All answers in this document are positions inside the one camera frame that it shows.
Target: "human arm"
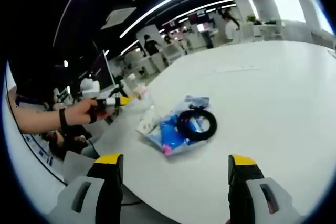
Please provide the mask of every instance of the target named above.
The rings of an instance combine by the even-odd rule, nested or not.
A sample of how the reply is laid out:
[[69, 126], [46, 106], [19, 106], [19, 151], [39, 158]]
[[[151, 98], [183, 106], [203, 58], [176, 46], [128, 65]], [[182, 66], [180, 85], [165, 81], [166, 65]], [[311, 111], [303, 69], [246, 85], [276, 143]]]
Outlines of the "human arm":
[[[15, 89], [8, 93], [8, 103], [13, 111], [13, 116], [23, 133], [42, 133], [55, 130], [61, 127], [59, 111], [36, 112], [16, 106]], [[88, 124], [91, 117], [88, 114], [91, 106], [97, 106], [97, 101], [86, 99], [75, 106], [65, 109], [64, 114], [68, 125]], [[113, 111], [101, 112], [97, 114], [97, 120], [105, 119]]]
[[153, 40], [155, 45], [158, 45], [159, 47], [162, 47], [162, 45], [160, 43], [158, 43], [157, 41]]

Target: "coiled black cable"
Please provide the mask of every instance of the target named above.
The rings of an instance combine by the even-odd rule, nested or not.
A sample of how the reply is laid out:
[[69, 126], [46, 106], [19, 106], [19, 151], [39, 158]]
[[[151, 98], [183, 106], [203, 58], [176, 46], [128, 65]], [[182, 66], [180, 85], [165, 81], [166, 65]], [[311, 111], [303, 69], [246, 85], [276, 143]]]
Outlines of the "coiled black cable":
[[[202, 141], [207, 140], [212, 137], [216, 130], [217, 130], [217, 121], [214, 115], [212, 115], [209, 111], [204, 110], [204, 107], [195, 107], [190, 105], [189, 108], [191, 110], [183, 111], [177, 119], [177, 130], [180, 132], [185, 138], [188, 138], [192, 141]], [[190, 118], [195, 118], [198, 116], [203, 116], [206, 118], [209, 123], [210, 127], [205, 132], [196, 132], [193, 131], [187, 122]]]

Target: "bottle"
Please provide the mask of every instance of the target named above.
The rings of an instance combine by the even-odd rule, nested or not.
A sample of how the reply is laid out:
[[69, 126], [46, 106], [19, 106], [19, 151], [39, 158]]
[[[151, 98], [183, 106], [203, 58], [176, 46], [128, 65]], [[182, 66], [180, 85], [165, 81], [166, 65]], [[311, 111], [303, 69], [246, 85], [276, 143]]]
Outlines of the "bottle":
[[151, 97], [148, 87], [146, 87], [145, 83], [141, 83], [136, 79], [135, 74], [130, 74], [127, 77], [129, 88], [133, 92], [133, 96], [136, 97], [139, 101], [141, 108], [148, 109], [154, 106], [154, 100]]

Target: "white table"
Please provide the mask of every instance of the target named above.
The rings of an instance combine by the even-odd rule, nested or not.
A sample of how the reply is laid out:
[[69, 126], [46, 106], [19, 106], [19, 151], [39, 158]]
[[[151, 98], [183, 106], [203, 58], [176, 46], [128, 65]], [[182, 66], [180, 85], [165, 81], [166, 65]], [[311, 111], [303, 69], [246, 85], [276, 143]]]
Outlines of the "white table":
[[[241, 66], [259, 70], [225, 72]], [[140, 113], [129, 107], [95, 144], [100, 155], [124, 154], [125, 185], [160, 213], [182, 224], [225, 223], [233, 153], [256, 160], [302, 215], [326, 193], [336, 164], [336, 60], [327, 48], [218, 47], [181, 57], [149, 87], [161, 115], [188, 94], [204, 95], [218, 121], [209, 144], [166, 158], [135, 131]]]

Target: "person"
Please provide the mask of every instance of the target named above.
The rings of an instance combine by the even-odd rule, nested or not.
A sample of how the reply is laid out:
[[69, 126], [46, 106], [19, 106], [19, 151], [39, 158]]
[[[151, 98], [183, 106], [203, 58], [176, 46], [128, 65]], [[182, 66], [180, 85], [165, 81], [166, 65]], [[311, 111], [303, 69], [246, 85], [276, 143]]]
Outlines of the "person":
[[223, 11], [222, 9], [218, 8], [216, 12], [212, 15], [213, 21], [218, 29], [218, 42], [219, 44], [223, 44], [227, 41], [226, 33], [225, 33], [225, 26], [226, 21], [222, 18]]
[[[59, 111], [32, 111], [30, 109], [20, 108], [15, 103], [16, 84], [7, 64], [5, 74], [5, 85], [7, 89], [7, 104], [14, 116], [16, 123], [22, 133], [38, 134], [61, 128]], [[82, 125], [92, 122], [92, 115], [89, 110], [97, 107], [97, 101], [94, 99], [85, 99], [80, 103], [65, 108], [64, 116], [68, 125]], [[113, 113], [111, 111], [95, 112], [93, 117], [95, 120], [102, 120]]]
[[81, 154], [88, 143], [84, 136], [71, 137], [65, 133], [61, 134], [58, 130], [43, 133], [42, 138], [49, 142], [49, 149], [52, 154], [64, 160], [67, 151]]
[[222, 14], [222, 18], [226, 21], [225, 25], [225, 35], [228, 42], [238, 42], [239, 41], [239, 22], [232, 17], [228, 12]]
[[149, 53], [150, 56], [156, 54], [159, 52], [159, 50], [156, 48], [156, 45], [159, 45], [162, 47], [161, 44], [157, 43], [155, 40], [151, 39], [151, 36], [149, 36], [148, 34], [146, 34], [144, 36], [145, 39], [145, 49], [146, 51]]
[[164, 36], [164, 42], [166, 42], [167, 45], [172, 43], [172, 38], [169, 35]]

